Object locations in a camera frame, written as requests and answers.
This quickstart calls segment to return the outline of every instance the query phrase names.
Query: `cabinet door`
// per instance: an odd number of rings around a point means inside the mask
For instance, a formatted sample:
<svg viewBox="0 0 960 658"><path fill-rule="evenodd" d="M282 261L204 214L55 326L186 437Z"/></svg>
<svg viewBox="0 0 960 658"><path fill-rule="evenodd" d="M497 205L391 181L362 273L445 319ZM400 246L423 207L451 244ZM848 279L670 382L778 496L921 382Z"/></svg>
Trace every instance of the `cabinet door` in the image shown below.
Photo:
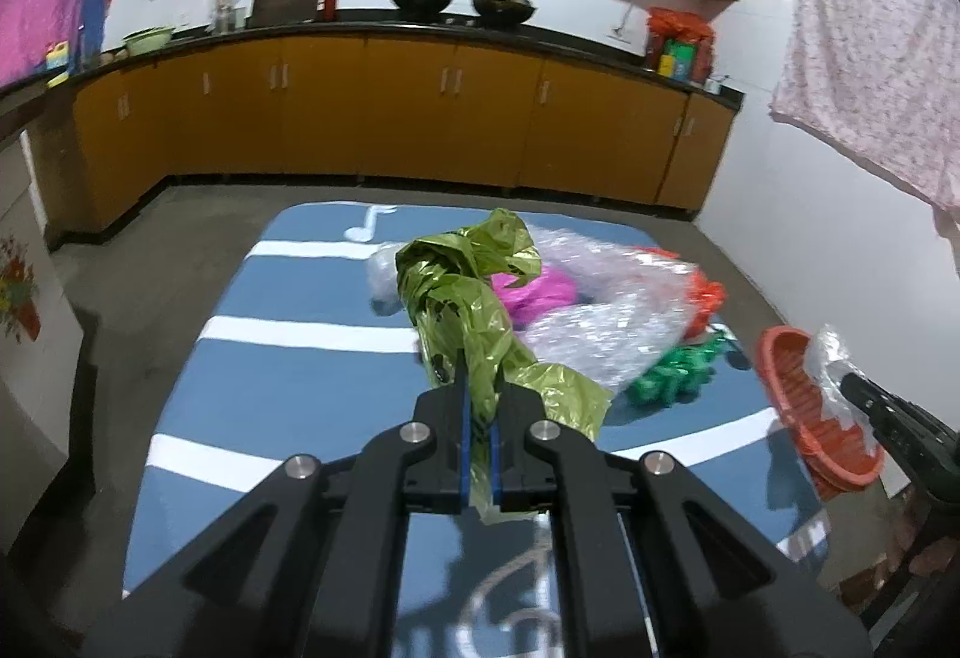
<svg viewBox="0 0 960 658"><path fill-rule="evenodd" d="M123 122L123 160L131 206L167 175L166 152L161 142L160 112L167 106L157 98L157 71L143 65L122 71L120 86L126 98Z"/></svg>
<svg viewBox="0 0 960 658"><path fill-rule="evenodd" d="M629 116L628 82L588 67L548 60L530 119L520 185L606 195L611 152Z"/></svg>
<svg viewBox="0 0 960 658"><path fill-rule="evenodd" d="M366 147L363 38L285 38L281 48L283 170L356 174Z"/></svg>
<svg viewBox="0 0 960 658"><path fill-rule="evenodd" d="M175 175L220 173L226 145L213 102L213 51L157 63L160 148Z"/></svg>
<svg viewBox="0 0 960 658"><path fill-rule="evenodd" d="M445 178L455 50L440 41L367 41L361 174Z"/></svg>
<svg viewBox="0 0 960 658"><path fill-rule="evenodd" d="M661 206L699 211L716 173L733 112L702 95L690 95L683 129L670 158L656 202Z"/></svg>
<svg viewBox="0 0 960 658"><path fill-rule="evenodd" d="M219 172L282 171L280 40L214 49L209 86Z"/></svg>
<svg viewBox="0 0 960 658"><path fill-rule="evenodd" d="M120 74L109 73L81 89L73 104L73 116L96 225L102 230L126 211L123 162L126 108Z"/></svg>
<svg viewBox="0 0 960 658"><path fill-rule="evenodd" d="M544 66L539 57L459 46L445 179L514 187Z"/></svg>
<svg viewBox="0 0 960 658"><path fill-rule="evenodd" d="M680 132L683 92L642 81L627 84L629 116L611 150L603 195L634 203L654 203Z"/></svg>

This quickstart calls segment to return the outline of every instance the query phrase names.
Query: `clear plastic bag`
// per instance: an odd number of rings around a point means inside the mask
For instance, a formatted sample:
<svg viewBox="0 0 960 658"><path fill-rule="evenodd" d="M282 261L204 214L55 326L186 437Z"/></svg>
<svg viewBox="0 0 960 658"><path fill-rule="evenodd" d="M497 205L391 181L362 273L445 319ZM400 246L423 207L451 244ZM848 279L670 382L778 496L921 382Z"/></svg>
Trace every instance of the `clear plastic bag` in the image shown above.
<svg viewBox="0 0 960 658"><path fill-rule="evenodd" d="M370 297L376 305L401 310L400 294L397 292L397 252L404 247L390 241L367 258L367 284Z"/></svg>
<svg viewBox="0 0 960 658"><path fill-rule="evenodd" d="M803 370L823 395L824 408L821 418L836 420L844 431L849 431L856 423L863 431L864 450L867 450L867 455L872 455L877 448L877 439L874 438L870 418L848 402L840 392L840 380L846 375L866 377L851 362L850 353L835 329L824 325L810 339L806 352L803 353Z"/></svg>
<svg viewBox="0 0 960 658"><path fill-rule="evenodd" d="M520 334L538 360L618 391L683 338L696 313L688 300L695 265L570 231L530 235L544 264L562 268L594 301L552 311Z"/></svg>

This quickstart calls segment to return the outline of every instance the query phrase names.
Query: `red bottle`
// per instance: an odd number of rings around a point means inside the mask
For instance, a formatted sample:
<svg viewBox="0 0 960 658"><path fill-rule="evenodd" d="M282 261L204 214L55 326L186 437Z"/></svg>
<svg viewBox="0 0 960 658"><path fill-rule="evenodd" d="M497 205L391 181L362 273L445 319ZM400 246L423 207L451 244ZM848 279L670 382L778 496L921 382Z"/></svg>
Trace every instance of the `red bottle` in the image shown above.
<svg viewBox="0 0 960 658"><path fill-rule="evenodd" d="M323 0L323 21L334 22L337 19L337 0Z"/></svg>

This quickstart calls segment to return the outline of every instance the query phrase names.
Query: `red plastic basket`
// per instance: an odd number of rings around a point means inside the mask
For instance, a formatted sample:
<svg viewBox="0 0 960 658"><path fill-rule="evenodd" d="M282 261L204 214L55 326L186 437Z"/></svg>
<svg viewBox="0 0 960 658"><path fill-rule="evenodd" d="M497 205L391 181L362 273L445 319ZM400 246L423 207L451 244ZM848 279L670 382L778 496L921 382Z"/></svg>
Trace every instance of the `red plastic basket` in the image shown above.
<svg viewBox="0 0 960 658"><path fill-rule="evenodd" d="M820 497L830 500L874 482L883 468L883 447L868 455L859 426L844 431L836 420L821 419L820 388L803 370L809 342L808 334L786 325L765 330L757 344L757 374L790 428Z"/></svg>

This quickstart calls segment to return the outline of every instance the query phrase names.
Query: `green plastic bag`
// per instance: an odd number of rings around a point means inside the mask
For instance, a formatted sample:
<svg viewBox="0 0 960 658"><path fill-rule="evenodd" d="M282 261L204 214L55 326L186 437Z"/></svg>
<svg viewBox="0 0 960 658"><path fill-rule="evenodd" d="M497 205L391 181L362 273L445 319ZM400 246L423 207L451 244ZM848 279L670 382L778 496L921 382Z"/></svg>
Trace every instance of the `green plastic bag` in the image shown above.
<svg viewBox="0 0 960 658"><path fill-rule="evenodd" d="M488 429L496 416L493 383L502 366L511 383L536 390L546 416L595 440L613 394L578 372L539 363L514 334L510 315L490 286L513 274L512 286L539 276L541 260L517 214L496 209L478 225L411 241L397 253L397 289L416 326L424 365L435 385L467 356L472 399L472 501L490 502Z"/></svg>

